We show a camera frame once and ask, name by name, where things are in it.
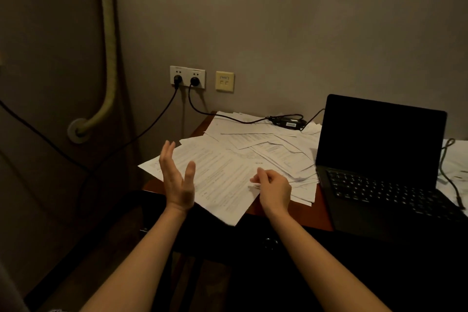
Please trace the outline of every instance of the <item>wall socket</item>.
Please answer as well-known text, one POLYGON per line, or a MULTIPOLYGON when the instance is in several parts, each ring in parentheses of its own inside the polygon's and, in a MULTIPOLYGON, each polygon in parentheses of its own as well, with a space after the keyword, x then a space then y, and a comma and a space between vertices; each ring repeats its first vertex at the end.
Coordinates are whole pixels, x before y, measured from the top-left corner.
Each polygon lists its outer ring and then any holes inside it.
POLYGON ((171 66, 169 67, 169 74, 171 84, 174 84, 175 76, 181 76, 182 83, 180 85, 190 86, 190 79, 192 77, 197 77, 200 79, 200 84, 195 88, 205 88, 206 70, 204 69, 171 66))

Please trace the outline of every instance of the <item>wall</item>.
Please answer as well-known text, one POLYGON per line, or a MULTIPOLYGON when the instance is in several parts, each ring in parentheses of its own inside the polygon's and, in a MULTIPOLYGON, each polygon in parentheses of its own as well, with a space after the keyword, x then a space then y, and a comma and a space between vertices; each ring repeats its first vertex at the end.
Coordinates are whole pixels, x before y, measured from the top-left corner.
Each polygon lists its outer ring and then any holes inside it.
MULTIPOLYGON (((0 5, 0 98, 70 156, 94 165, 127 128, 117 105, 90 142, 77 146, 66 136, 68 124, 91 116, 104 96, 100 0, 0 5)), ((1 108, 0 128, 0 260, 25 295, 127 190, 128 168, 123 154, 110 160, 98 172, 103 191, 94 214, 71 222, 85 174, 1 108)), ((85 209, 95 189, 85 191, 85 209)))
MULTIPOLYGON (((207 70, 209 110, 309 117, 338 93, 445 110, 446 135, 466 137, 467 12, 468 0, 118 0, 135 121, 165 106, 177 65, 207 70), (236 74, 234 94, 214 90, 217 70, 236 74)), ((200 123, 187 104, 141 142, 144 159, 200 123)))

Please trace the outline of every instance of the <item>black laptop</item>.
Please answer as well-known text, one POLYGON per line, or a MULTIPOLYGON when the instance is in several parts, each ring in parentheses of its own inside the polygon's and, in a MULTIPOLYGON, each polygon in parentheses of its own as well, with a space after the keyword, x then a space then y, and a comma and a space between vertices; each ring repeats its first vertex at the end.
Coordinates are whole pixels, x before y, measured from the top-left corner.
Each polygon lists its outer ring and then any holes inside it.
POLYGON ((325 107, 316 167, 337 231, 413 242, 465 230, 436 190, 447 113, 339 95, 325 107))

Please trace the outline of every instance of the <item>wooden desk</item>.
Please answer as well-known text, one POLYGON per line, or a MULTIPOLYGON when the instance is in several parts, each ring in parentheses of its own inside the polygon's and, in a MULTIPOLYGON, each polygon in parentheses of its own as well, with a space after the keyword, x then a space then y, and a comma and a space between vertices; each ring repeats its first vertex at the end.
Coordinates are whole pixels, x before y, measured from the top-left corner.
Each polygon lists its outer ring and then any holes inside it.
MULTIPOLYGON (((198 126, 197 129, 193 131, 190 137, 202 136, 203 132, 208 128, 213 118, 214 116, 207 116, 206 119, 204 119, 200 124, 200 126, 198 126)), ((157 178, 153 178, 148 183, 146 183, 146 185, 143 187, 143 190, 165 194, 164 184, 157 178)), ((323 195, 319 185, 317 185, 317 189, 315 191, 315 203, 312 204, 312 207, 291 201, 289 203, 288 211, 290 215, 302 226, 317 228, 324 231, 333 231, 330 217, 328 215, 327 208, 325 207, 325 202, 323 200, 323 195)), ((249 209, 247 210, 247 214, 265 216, 263 208, 260 204, 260 197, 257 197, 250 205, 249 209)))

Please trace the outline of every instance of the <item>left hand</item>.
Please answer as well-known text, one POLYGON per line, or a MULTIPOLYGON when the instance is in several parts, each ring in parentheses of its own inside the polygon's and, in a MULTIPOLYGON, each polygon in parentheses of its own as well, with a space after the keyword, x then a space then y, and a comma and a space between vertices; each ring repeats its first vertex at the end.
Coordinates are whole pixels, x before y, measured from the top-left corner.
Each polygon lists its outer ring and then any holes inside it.
POLYGON ((186 214, 193 207, 195 200, 195 186, 193 185, 195 162, 189 162, 185 170, 185 178, 182 178, 172 160, 175 147, 175 142, 170 144, 166 141, 159 157, 166 188, 166 208, 175 208, 186 214))

